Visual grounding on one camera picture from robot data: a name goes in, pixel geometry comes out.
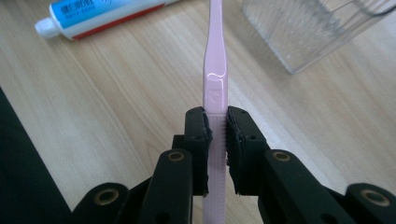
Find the screw hole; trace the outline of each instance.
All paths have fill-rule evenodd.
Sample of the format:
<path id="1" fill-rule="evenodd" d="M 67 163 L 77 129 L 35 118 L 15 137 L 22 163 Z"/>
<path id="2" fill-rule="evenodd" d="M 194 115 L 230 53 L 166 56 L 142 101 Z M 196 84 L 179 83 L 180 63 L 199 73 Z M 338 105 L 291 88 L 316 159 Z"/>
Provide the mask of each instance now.
<path id="1" fill-rule="evenodd" d="M 114 201 L 116 201 L 119 196 L 120 194 L 116 189 L 103 189 L 95 195 L 93 201 L 97 205 L 103 206 L 114 203 Z"/>
<path id="2" fill-rule="evenodd" d="M 378 206 L 386 207 L 390 205 L 390 201 L 385 195 L 371 189 L 363 189 L 361 191 L 361 196 L 370 203 L 376 204 Z"/>
<path id="3" fill-rule="evenodd" d="M 254 140 L 254 139 L 256 139 L 256 136 L 254 136 L 254 135 L 247 135 L 246 138 L 247 138 L 247 139 L 250 139 L 250 140 Z"/>
<path id="4" fill-rule="evenodd" d="M 275 159 L 279 160 L 279 161 L 289 161 L 290 160 L 290 156 L 284 152 L 274 152 L 273 156 Z"/>
<path id="5" fill-rule="evenodd" d="M 199 141 L 199 140 L 201 140 L 201 139 L 202 139 L 202 136 L 201 136 L 201 135 L 197 135 L 197 136 L 194 136 L 194 137 L 193 137 L 193 139 L 194 139 L 194 140 L 198 140 L 198 141 Z"/>
<path id="6" fill-rule="evenodd" d="M 157 216 L 155 216 L 155 223 L 158 224 L 168 223 L 170 220 L 171 217 L 169 216 L 168 213 L 160 213 Z"/>
<path id="7" fill-rule="evenodd" d="M 184 159 L 184 154 L 181 152 L 172 152 L 168 155 L 171 161 L 182 161 Z"/>
<path id="8" fill-rule="evenodd" d="M 326 224 L 337 224 L 337 218 L 335 218 L 334 216 L 330 215 L 330 214 L 322 214 L 320 215 L 320 219 L 322 219 L 322 221 Z"/>

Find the toothpaste tube cap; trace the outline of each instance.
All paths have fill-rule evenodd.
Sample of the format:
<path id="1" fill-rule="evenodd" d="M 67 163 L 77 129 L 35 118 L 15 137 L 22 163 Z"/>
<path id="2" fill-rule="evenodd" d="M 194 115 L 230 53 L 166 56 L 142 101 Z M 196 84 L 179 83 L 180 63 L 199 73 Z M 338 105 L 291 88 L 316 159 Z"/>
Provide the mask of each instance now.
<path id="1" fill-rule="evenodd" d="M 35 30 L 39 35 L 45 38 L 51 38 L 56 35 L 59 35 L 61 31 L 58 26 L 55 24 L 55 21 L 52 18 L 46 18 L 41 21 L 38 21 L 35 24 Z"/>

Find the pink toothbrush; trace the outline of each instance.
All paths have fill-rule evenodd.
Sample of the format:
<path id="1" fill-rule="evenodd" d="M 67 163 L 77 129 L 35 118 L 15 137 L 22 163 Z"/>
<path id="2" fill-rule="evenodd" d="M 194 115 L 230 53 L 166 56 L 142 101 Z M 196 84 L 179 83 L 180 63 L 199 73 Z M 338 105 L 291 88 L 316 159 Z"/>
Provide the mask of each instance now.
<path id="1" fill-rule="evenodd" d="M 225 128 L 228 107 L 227 59 L 222 33 L 222 0 L 211 0 L 209 35 L 204 62 L 204 109 L 213 132 L 207 173 L 209 194 L 204 198 L 204 223 L 225 222 Z"/>

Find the red stripe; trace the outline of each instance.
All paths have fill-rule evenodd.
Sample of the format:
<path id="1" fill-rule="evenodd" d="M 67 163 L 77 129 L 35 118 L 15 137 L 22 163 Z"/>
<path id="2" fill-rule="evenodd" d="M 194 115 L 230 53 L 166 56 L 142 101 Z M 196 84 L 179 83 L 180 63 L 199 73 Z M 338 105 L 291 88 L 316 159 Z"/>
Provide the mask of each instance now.
<path id="1" fill-rule="evenodd" d="M 85 36 L 87 36 L 87 35 L 95 34 L 95 33 L 99 32 L 99 31 L 103 31 L 103 30 L 105 30 L 105 29 L 107 29 L 107 28 L 109 28 L 109 27 L 111 27 L 111 26 L 120 24 L 120 23 L 122 23 L 122 22 L 131 20 L 131 19 L 134 19 L 134 18 L 136 18 L 136 17 L 142 16 L 142 15 L 147 14 L 147 13 L 149 13 L 149 12 L 155 11 L 155 10 L 157 10 L 157 9 L 163 7 L 163 6 L 165 6 L 165 4 L 162 4 L 162 5 L 159 5 L 159 6 L 156 6 L 156 7 L 151 7 L 151 8 L 148 8 L 148 9 L 146 9 L 146 10 L 137 12 L 137 13 L 135 13 L 135 14 L 133 14 L 133 15 L 130 15 L 130 16 L 121 18 L 121 19 L 119 19 L 119 20 L 110 22 L 110 23 L 108 23 L 108 24 L 105 24 L 105 25 L 96 27 L 96 28 L 94 28 L 94 29 L 92 29 L 92 30 L 90 30 L 90 31 L 87 31 L 87 32 L 82 33 L 82 34 L 80 34 L 80 35 L 74 36 L 73 39 L 81 39 L 82 37 L 85 37 Z"/>

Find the wooden table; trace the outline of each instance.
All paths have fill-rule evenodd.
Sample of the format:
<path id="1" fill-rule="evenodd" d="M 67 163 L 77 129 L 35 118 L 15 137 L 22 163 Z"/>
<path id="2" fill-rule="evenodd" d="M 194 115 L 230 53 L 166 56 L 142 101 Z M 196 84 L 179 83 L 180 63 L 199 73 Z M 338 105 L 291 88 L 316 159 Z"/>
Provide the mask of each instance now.
<path id="1" fill-rule="evenodd" d="M 0 2 L 0 83 L 73 209 L 105 182 L 152 175 L 184 113 L 202 104 L 208 1 L 165 7 L 80 41 L 46 40 L 50 0 Z M 366 182 L 396 194 L 396 14 L 296 76 L 224 1 L 230 105 L 271 148 L 295 153 L 341 193 Z M 260 223 L 257 198 L 227 180 L 227 223 Z M 201 223 L 201 199 L 194 198 Z"/>

